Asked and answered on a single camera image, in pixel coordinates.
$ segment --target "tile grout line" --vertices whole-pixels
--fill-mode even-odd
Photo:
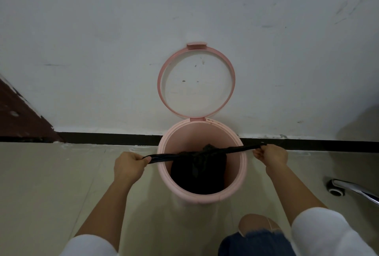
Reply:
[[[74,223],[74,225],[73,225],[73,227],[72,227],[72,230],[71,230],[71,232],[70,232],[70,235],[69,235],[69,239],[68,239],[68,241],[71,239],[71,235],[72,235],[72,233],[73,233],[73,230],[75,229],[75,226],[76,226],[76,224],[78,223],[80,213],[82,212],[83,207],[84,207],[84,203],[86,202],[86,200],[87,200],[87,198],[88,198],[88,195],[89,195],[89,192],[91,191],[91,187],[92,187],[92,184],[93,184],[93,182],[94,182],[94,180],[95,180],[95,177],[96,177],[97,173],[99,172],[100,165],[101,165],[101,163],[103,163],[103,161],[104,161],[104,154],[105,154],[106,151],[107,151],[107,148],[104,150],[103,158],[100,160],[99,165],[97,165],[96,171],[95,171],[95,173],[94,173],[94,177],[92,178],[92,181],[91,181],[91,184],[90,184],[90,186],[89,186],[89,188],[88,188],[87,194],[86,194],[86,196],[84,197],[84,200],[83,200],[82,206],[81,206],[81,208],[80,208],[80,210],[79,210],[78,217],[76,217],[76,220],[75,220],[75,223]]]

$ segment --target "denim shorts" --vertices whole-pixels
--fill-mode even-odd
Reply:
[[[243,237],[239,232],[226,237],[218,256],[296,256],[282,231],[251,231]]]

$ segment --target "black baseboard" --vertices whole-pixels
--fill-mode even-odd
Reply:
[[[67,143],[112,144],[157,146],[161,135],[139,134],[107,134],[83,132],[59,132]],[[379,142],[341,141],[341,140],[309,140],[309,139],[260,139],[241,138],[242,143],[257,144],[260,142],[279,145],[287,150],[342,151],[379,153]],[[0,142],[53,142],[46,138],[0,137]]]

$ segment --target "black plastic bag handle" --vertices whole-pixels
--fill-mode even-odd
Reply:
[[[252,150],[260,148],[262,145],[267,145],[264,142],[261,142],[260,144],[254,144],[254,145],[243,145],[243,146],[231,146],[228,148],[214,148],[206,151],[194,151],[190,152],[193,156],[198,156],[201,154],[228,154],[228,153],[236,153],[236,152],[242,152],[246,150]],[[166,162],[166,161],[173,161],[182,158],[183,156],[180,154],[171,154],[171,153],[162,153],[162,154],[150,154],[145,156],[144,158],[150,156],[151,163],[157,163],[157,162]]]

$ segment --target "hand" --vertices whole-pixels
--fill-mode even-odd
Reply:
[[[261,148],[254,149],[253,154],[255,158],[266,165],[266,171],[270,168],[286,165],[288,160],[287,150],[274,144],[262,145]]]
[[[151,157],[133,152],[123,152],[114,163],[114,182],[133,185],[142,176]]]

